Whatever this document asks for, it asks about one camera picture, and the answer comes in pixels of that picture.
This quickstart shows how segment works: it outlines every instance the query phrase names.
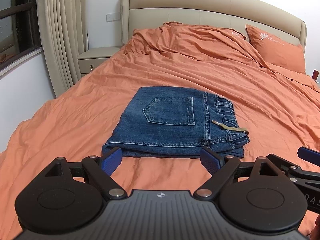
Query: nightstand drawer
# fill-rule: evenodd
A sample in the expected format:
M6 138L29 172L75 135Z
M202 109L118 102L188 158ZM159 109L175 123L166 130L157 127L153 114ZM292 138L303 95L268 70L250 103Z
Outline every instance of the nightstand drawer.
M89 58L89 59L78 59L78 64L81 74L90 73L94 68L105 62L108 57L105 58Z

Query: orange duvet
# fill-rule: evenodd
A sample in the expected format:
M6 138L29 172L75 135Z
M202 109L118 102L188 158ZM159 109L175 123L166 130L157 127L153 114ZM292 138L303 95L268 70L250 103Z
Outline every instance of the orange duvet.
M19 192L54 158L70 162L101 155L121 113L142 86L181 86L219 94L234 103L250 142L243 161L274 153L303 169L301 146L320 151L320 90L308 76L266 63L244 39L228 30L169 23L135 31L111 59L32 119L22 122L0 154L0 239L21 228L14 210ZM123 158L112 178L127 190L189 189L210 177L199 159ZM300 231L308 234L316 214Z

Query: window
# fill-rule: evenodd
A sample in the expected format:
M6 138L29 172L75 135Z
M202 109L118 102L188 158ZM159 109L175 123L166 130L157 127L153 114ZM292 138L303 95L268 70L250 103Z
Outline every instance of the window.
M0 71L40 46L36 0L0 0Z

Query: pillowcase embroidery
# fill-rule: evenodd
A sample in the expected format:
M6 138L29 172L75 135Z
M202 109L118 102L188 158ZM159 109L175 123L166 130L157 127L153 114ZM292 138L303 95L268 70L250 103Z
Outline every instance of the pillowcase embroidery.
M261 36L261 40L268 39L268 40L271 40L273 42L277 42L277 43L281 44L282 46L284 46L284 44L282 44L279 40L277 40L277 41L274 40L271 36L269 37L268 34L266 34L266 33L261 33L260 36Z
M233 31L231 31L231 33L232 33L233 35L237 36L237 37L241 37L239 33L235 33L235 32L233 32Z

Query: blue gripper pad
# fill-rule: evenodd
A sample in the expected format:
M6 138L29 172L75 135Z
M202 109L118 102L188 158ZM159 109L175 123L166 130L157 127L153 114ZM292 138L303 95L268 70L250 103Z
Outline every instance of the blue gripper pad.
M212 176L224 165L223 157L208 148L201 149L200 161Z
M122 150L113 148L108 151L103 157L100 157L100 168L109 176L118 168L122 161Z
M306 147L300 147L298 149L298 157L307 162L320 166L320 153Z

